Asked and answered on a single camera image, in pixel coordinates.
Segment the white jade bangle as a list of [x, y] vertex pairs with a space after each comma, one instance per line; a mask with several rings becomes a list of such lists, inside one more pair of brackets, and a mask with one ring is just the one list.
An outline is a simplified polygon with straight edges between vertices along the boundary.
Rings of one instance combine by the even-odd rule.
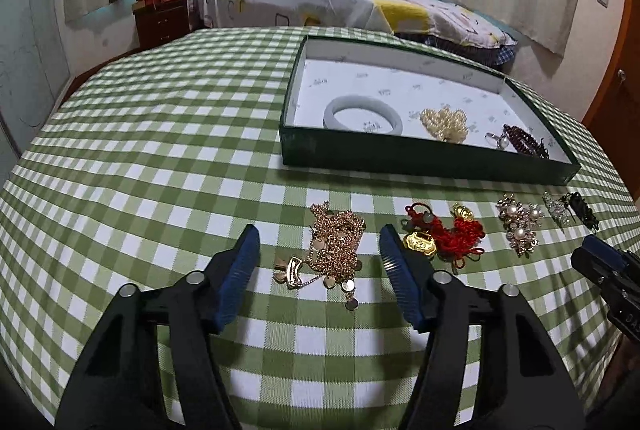
[[329, 130], [401, 135], [404, 124], [392, 106], [365, 95], [343, 95], [330, 101], [323, 113]]

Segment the green jewelry box tray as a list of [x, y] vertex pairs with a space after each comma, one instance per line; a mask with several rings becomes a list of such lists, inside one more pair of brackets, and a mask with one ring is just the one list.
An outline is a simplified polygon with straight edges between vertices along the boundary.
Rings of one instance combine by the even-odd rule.
[[[329, 130], [326, 105], [377, 98], [398, 112], [401, 135]], [[290, 167], [565, 185], [580, 164], [510, 78], [412, 46], [308, 36], [295, 57], [280, 116]]]

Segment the black crystal hair clip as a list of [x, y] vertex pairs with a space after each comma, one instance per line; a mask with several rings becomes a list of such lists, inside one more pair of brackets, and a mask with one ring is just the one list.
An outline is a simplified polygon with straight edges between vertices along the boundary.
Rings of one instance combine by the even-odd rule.
[[600, 230], [597, 216], [578, 192], [569, 192], [560, 197], [553, 197], [549, 192], [544, 192], [542, 200], [553, 221], [560, 228], [569, 224], [570, 219], [577, 218], [589, 231], [597, 233]]

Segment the pearl rhinestone brooch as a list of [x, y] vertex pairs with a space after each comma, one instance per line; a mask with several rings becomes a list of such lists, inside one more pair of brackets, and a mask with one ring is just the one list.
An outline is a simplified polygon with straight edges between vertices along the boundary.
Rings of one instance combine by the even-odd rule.
[[540, 205], [526, 204], [513, 194], [504, 194], [496, 208], [509, 247], [519, 257], [529, 258], [538, 245], [537, 230], [544, 216]]

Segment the green checkered tablecloth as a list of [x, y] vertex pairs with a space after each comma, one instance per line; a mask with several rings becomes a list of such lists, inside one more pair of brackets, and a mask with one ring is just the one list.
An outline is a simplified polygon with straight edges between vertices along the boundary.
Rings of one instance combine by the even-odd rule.
[[591, 405], [620, 335], [570, 266], [586, 236], [544, 219], [519, 258], [496, 202], [539, 185], [287, 169], [278, 123], [303, 28], [200, 30], [109, 64], [48, 121], [1, 190], [1, 354], [47, 420], [117, 289], [205, 266], [247, 224], [262, 251], [213, 341], [241, 424], [391, 429], [426, 343], [402, 318], [378, 231], [412, 202], [482, 222], [469, 285], [519, 286]]

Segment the brown wooden door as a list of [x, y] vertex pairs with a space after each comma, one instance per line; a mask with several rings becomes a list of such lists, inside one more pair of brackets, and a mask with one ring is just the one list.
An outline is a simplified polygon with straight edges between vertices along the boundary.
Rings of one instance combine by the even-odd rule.
[[582, 124], [639, 200], [639, 0], [624, 0], [614, 50]]

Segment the dark wooden nightstand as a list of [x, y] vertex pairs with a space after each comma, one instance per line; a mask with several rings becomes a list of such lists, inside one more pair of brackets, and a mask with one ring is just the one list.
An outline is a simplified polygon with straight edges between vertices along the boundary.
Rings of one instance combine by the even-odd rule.
[[132, 6], [140, 49], [150, 50], [190, 32], [188, 0], [139, 0]]

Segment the bed with patterned sheet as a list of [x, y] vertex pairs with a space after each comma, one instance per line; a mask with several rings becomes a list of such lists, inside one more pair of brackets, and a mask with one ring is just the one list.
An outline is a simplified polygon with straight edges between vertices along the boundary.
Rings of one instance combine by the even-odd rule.
[[445, 0], [189, 0], [208, 28], [347, 27], [394, 34], [488, 67], [512, 62], [518, 42], [487, 18]]

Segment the sliding wardrobe door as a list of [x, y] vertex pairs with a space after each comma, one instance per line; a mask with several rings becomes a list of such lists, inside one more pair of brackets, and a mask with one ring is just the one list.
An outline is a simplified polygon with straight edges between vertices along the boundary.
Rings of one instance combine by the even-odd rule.
[[54, 0], [1, 0], [1, 177], [47, 121], [70, 78]]

